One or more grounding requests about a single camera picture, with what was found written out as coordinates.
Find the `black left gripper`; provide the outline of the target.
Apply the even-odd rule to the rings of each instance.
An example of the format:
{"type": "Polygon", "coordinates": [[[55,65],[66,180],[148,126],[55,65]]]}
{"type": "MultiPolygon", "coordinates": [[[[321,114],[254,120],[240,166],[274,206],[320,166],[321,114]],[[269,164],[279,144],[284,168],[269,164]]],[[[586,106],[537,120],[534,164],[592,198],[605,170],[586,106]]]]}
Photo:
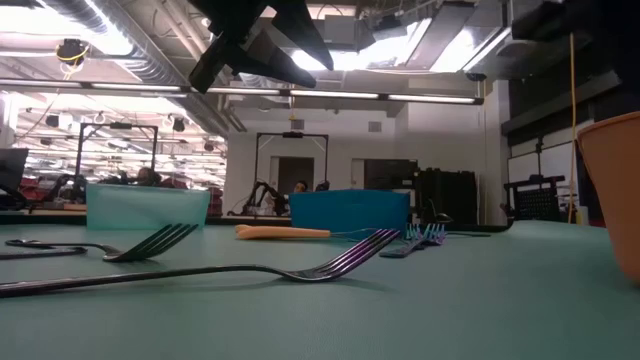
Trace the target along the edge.
{"type": "Polygon", "coordinates": [[[272,25],[321,63],[333,70],[334,62],[322,35],[313,23],[304,0],[188,0],[211,21],[215,36],[189,75],[191,86],[205,94],[224,66],[234,74],[248,73],[306,88],[315,78],[300,68],[269,37],[256,37],[247,49],[251,29],[267,6],[276,11],[272,25]]]}

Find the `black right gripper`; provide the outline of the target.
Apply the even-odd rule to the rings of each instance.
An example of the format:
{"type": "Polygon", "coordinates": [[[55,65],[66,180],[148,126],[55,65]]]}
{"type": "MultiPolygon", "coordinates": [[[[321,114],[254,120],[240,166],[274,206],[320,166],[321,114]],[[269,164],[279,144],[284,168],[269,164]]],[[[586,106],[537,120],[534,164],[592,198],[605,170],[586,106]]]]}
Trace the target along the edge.
{"type": "Polygon", "coordinates": [[[640,0],[542,0],[511,26],[517,40],[552,41],[571,32],[617,34],[640,17],[640,0]]]}

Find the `grey ceiling unit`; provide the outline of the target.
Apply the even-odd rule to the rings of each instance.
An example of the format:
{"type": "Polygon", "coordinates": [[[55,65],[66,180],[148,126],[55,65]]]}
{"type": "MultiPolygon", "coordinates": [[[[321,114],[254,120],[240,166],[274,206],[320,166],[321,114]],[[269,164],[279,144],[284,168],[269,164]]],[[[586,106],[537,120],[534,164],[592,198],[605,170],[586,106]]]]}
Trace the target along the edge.
{"type": "Polygon", "coordinates": [[[326,15],[322,20],[324,42],[334,49],[356,47],[357,23],[353,16],[326,15]]]}

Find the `bright ceiling light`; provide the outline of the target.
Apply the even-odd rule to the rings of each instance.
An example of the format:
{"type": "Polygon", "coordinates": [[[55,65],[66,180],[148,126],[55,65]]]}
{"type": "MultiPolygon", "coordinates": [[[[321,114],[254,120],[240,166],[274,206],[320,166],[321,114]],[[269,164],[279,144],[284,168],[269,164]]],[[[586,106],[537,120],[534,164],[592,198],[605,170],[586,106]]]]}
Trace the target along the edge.
{"type": "MultiPolygon", "coordinates": [[[[470,30],[462,30],[448,45],[445,51],[429,68],[430,72],[453,73],[470,71],[497,45],[511,34],[511,28],[499,31],[497,37],[484,48],[474,46],[470,30]]],[[[380,65],[397,66],[403,64],[402,55],[407,55],[406,47],[410,44],[409,36],[397,37],[378,41],[360,52],[332,51],[334,69],[337,71],[352,71],[373,69],[380,65]]],[[[302,50],[296,50],[291,55],[294,63],[309,71],[322,71],[325,67],[302,50]]]]}

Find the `dark doorway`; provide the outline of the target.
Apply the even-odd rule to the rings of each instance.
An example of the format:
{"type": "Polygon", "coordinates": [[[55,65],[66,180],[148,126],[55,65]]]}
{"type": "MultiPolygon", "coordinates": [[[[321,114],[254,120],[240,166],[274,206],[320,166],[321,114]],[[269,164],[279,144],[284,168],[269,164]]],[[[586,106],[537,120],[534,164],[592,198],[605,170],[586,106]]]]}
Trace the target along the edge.
{"type": "Polygon", "coordinates": [[[278,159],[277,189],[281,194],[293,193],[302,182],[310,191],[314,180],[314,159],[310,157],[280,157],[278,159]]]}

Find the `whiteboard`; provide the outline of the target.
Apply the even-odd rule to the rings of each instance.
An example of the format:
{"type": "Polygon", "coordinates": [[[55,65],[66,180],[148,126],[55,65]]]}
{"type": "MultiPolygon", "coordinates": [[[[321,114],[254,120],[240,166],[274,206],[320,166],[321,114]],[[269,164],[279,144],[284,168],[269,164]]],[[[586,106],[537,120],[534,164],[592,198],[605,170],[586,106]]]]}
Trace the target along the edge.
{"type": "Polygon", "coordinates": [[[530,151],[525,151],[508,159],[508,182],[528,180],[531,175],[544,177],[563,175],[565,180],[557,185],[561,220],[567,222],[570,201],[578,200],[576,185],[572,182],[576,170],[571,168],[574,161],[570,142],[544,147],[541,140],[530,151]]]}

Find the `dark window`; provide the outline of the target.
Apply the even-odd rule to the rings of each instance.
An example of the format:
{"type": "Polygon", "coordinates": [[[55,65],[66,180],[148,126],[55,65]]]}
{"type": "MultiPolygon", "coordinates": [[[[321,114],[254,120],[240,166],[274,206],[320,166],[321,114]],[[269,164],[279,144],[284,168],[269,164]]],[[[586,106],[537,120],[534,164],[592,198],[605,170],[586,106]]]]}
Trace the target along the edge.
{"type": "Polygon", "coordinates": [[[408,159],[366,159],[364,188],[372,190],[412,189],[418,162],[408,159]]]}

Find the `long LED light bar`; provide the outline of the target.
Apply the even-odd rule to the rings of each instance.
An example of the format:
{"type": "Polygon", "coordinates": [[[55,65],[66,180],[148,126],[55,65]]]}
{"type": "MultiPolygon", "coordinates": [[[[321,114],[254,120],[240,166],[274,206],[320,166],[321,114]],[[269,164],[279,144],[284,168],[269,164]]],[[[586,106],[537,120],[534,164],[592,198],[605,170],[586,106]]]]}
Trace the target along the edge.
{"type": "MultiPolygon", "coordinates": [[[[198,94],[198,91],[190,86],[183,85],[151,85],[133,83],[104,83],[70,80],[38,80],[0,78],[0,88],[11,90],[34,90],[36,92],[55,92],[61,90],[69,93],[81,92],[123,92],[138,96],[159,96],[184,98],[187,94],[198,94]]],[[[403,103],[429,103],[447,105],[471,105],[484,104],[483,98],[446,96],[431,94],[395,94],[376,92],[349,92],[330,90],[286,89],[286,88],[249,88],[249,87],[211,87],[208,94],[216,95],[241,95],[264,97],[304,97],[323,99],[388,101],[403,103]]]]}

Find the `blue plastic bin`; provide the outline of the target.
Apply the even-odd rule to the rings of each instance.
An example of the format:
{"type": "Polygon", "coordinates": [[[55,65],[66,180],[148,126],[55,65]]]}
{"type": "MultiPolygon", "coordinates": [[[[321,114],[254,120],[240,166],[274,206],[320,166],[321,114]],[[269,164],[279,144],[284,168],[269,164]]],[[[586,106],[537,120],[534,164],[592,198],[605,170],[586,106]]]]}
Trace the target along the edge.
{"type": "Polygon", "coordinates": [[[410,195],[382,190],[329,190],[289,196],[293,227],[350,233],[364,229],[403,231],[410,195]]]}

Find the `orange plastic bin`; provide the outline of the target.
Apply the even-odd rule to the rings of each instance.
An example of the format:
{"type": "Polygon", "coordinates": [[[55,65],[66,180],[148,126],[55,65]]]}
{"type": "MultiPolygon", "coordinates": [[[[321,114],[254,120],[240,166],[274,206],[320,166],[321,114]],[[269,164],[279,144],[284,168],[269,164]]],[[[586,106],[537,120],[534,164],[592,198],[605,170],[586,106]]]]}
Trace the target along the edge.
{"type": "Polygon", "coordinates": [[[640,111],[580,130],[578,146],[618,267],[640,285],[640,111]]]}

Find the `black perforated cart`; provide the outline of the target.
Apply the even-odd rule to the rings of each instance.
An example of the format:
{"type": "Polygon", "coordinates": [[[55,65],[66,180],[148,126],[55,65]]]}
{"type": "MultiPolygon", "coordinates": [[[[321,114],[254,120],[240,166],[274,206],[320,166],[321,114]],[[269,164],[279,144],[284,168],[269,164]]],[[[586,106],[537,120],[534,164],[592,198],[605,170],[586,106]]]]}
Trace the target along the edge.
{"type": "Polygon", "coordinates": [[[557,185],[565,177],[531,175],[528,180],[521,180],[503,185],[507,200],[503,211],[507,219],[560,221],[560,206],[557,185]]]}

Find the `translucent teal plastic bin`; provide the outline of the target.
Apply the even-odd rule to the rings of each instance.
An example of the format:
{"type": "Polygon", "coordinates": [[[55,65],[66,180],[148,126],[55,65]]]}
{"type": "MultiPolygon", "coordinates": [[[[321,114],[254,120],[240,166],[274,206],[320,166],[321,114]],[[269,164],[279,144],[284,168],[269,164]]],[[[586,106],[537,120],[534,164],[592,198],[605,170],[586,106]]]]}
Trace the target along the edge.
{"type": "Polygon", "coordinates": [[[210,194],[178,188],[89,184],[91,230],[158,230],[166,225],[205,224],[210,194]]]}

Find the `black cabinet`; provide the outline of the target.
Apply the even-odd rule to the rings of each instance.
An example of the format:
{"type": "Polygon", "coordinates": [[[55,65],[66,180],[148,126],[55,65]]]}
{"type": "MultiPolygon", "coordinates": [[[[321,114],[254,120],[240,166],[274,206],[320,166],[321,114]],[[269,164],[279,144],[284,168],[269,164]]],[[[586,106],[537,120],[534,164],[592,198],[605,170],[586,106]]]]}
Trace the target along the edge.
{"type": "Polygon", "coordinates": [[[416,182],[416,211],[423,223],[478,224],[478,189],[471,171],[427,168],[416,182]]]}

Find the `wooden background table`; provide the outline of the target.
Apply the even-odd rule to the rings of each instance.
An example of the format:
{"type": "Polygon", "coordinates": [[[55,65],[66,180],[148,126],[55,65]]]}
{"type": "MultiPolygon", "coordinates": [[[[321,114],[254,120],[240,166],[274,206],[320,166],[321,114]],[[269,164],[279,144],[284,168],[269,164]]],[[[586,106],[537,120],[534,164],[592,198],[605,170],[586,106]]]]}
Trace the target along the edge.
{"type": "Polygon", "coordinates": [[[85,216],[87,206],[84,204],[43,203],[32,205],[21,210],[1,210],[0,215],[28,216],[85,216]]]}

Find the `dark monitor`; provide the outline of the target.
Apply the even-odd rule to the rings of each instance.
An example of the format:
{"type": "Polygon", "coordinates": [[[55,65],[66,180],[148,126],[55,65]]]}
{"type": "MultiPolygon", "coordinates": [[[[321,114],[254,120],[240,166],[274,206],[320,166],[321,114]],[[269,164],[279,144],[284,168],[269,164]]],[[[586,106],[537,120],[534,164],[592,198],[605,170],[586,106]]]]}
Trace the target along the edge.
{"type": "Polygon", "coordinates": [[[0,149],[0,185],[12,190],[18,189],[28,155],[27,148],[0,149]]]}

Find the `green table mat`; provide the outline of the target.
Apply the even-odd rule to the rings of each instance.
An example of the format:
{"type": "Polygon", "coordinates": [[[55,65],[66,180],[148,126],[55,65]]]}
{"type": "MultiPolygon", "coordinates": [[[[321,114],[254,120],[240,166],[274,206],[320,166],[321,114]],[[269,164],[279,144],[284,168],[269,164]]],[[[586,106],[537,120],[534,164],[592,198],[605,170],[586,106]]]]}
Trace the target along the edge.
{"type": "Polygon", "coordinates": [[[151,269],[239,272],[0,299],[0,360],[640,360],[640,288],[602,228],[519,222],[320,284],[253,271],[346,248],[209,226],[151,269]]]}

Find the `black rig frame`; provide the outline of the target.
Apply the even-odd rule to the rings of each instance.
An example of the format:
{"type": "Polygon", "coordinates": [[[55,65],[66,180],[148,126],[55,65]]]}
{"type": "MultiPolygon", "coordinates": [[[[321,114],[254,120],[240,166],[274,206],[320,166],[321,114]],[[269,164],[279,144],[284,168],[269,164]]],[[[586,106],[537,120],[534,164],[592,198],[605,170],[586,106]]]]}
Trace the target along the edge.
{"type": "Polygon", "coordinates": [[[255,135],[253,188],[264,194],[287,197],[277,187],[278,159],[280,157],[310,157],[314,159],[314,180],[310,191],[329,187],[329,139],[326,134],[301,131],[258,132],[255,135]]]}
{"type": "Polygon", "coordinates": [[[81,195],[85,194],[83,190],[86,189],[86,183],[87,183],[86,179],[80,173],[84,142],[89,138],[91,138],[97,130],[100,130],[102,127],[105,127],[105,126],[115,130],[150,129],[153,132],[150,168],[152,171],[155,170],[156,151],[157,151],[158,132],[159,132],[159,128],[157,126],[136,125],[136,124],[125,123],[125,122],[112,122],[109,124],[81,123],[80,131],[78,135],[78,143],[76,148],[75,173],[73,176],[74,184],[72,187],[75,200],[79,199],[81,195]]]}

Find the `silver ventilation duct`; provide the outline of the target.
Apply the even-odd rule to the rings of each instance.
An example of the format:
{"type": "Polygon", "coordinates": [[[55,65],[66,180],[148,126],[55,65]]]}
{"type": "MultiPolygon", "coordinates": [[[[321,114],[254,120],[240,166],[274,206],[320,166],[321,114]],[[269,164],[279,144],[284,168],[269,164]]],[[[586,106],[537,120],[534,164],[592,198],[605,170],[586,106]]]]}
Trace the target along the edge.
{"type": "MultiPolygon", "coordinates": [[[[129,45],[124,68],[145,85],[186,86],[186,77],[169,61],[138,23],[117,0],[38,0],[67,19],[84,26],[101,39],[119,40],[129,45]]],[[[184,108],[200,127],[225,136],[230,130],[244,132],[237,117],[217,106],[219,100],[191,93],[171,99],[184,108]]]]}

